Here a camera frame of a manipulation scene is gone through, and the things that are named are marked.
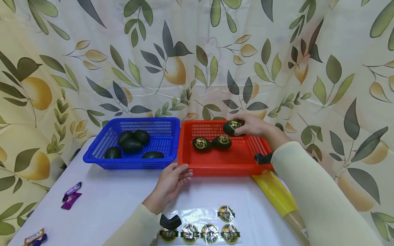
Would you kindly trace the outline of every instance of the human arm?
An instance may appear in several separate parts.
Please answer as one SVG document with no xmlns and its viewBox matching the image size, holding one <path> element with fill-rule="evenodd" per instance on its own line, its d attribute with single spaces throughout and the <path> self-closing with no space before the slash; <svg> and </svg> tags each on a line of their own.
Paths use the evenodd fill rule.
<svg viewBox="0 0 394 246">
<path fill-rule="evenodd" d="M 188 165 L 172 163 L 163 169 L 152 193 L 139 204 L 131 216 L 104 243 L 104 246 L 149 246 L 161 230 L 160 218 L 180 187 L 190 181 Z"/>
<path fill-rule="evenodd" d="M 299 143 L 252 115 L 238 115 L 235 119 L 245 121 L 235 130 L 236 136 L 263 137 L 274 151 L 271 163 L 298 205 L 311 246 L 382 245 L 330 175 Z"/>
</svg>

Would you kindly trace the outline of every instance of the blue plastic basket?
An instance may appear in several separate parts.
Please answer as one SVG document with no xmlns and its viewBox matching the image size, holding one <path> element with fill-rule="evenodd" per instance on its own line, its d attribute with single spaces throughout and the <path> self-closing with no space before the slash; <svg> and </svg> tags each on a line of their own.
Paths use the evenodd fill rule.
<svg viewBox="0 0 394 246">
<path fill-rule="evenodd" d="M 147 131 L 151 142 L 141 153 L 126 154 L 121 159 L 105 159 L 109 147 L 120 146 L 118 136 L 124 131 Z M 163 169 L 176 158 L 179 145 L 180 121 L 177 118 L 117 118 L 110 120 L 84 154 L 84 162 L 96 163 L 104 169 Z M 164 154 L 160 159 L 142 159 L 149 151 Z"/>
</svg>

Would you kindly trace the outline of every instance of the black plastic clip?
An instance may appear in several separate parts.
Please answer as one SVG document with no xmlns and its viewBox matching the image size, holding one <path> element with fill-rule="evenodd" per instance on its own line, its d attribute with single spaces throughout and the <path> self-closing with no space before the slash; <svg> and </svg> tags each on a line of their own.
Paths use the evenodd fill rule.
<svg viewBox="0 0 394 246">
<path fill-rule="evenodd" d="M 258 153 L 255 155 L 255 161 L 260 165 L 270 164 L 271 158 L 272 158 L 272 153 L 268 153 L 267 155 Z"/>
<path fill-rule="evenodd" d="M 180 225 L 182 225 L 182 221 L 178 215 L 168 219 L 162 214 L 162 217 L 160 218 L 160 225 L 170 231 L 175 231 Z"/>
</svg>

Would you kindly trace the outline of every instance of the plastic basket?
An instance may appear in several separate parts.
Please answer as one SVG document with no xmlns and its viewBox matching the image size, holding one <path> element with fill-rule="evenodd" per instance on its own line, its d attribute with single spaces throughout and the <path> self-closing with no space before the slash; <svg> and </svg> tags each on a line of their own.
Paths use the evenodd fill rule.
<svg viewBox="0 0 394 246">
<path fill-rule="evenodd" d="M 209 141 L 220 135 L 225 120 L 196 120 L 183 122 L 180 130 L 178 149 L 179 164 L 187 163 L 194 176 L 246 176 L 260 175 L 265 170 L 273 170 L 271 164 L 259 165 L 255 154 L 266 155 L 271 152 L 265 139 L 246 135 L 230 137 L 232 146 L 221 151 L 213 148 L 209 152 L 198 152 L 193 147 L 193 139 L 204 137 Z"/>
<path fill-rule="evenodd" d="M 147 131 L 151 142 L 141 153 L 126 154 L 121 159 L 105 159 L 109 147 L 119 147 L 118 136 L 123 131 Z M 104 169 L 163 169 L 177 156 L 180 122 L 177 118 L 117 118 L 110 120 L 90 145 L 83 159 Z M 149 151 L 160 151 L 161 159 L 142 159 Z"/>
</svg>

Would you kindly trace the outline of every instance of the human hand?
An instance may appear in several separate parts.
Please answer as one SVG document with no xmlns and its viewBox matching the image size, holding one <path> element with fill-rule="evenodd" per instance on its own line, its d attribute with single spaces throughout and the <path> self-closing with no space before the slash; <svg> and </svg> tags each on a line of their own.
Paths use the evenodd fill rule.
<svg viewBox="0 0 394 246">
<path fill-rule="evenodd" d="M 171 163 L 163 169 L 153 192 L 143 201 L 143 205 L 154 214 L 163 212 L 167 204 L 173 200 L 179 189 L 191 180 L 193 170 L 188 170 L 189 165 Z"/>
<path fill-rule="evenodd" d="M 264 137 L 265 133 L 272 127 L 270 123 L 267 123 L 254 115 L 235 115 L 230 120 L 242 120 L 245 122 L 243 126 L 235 129 L 234 135 L 236 137 L 242 134 Z"/>
</svg>

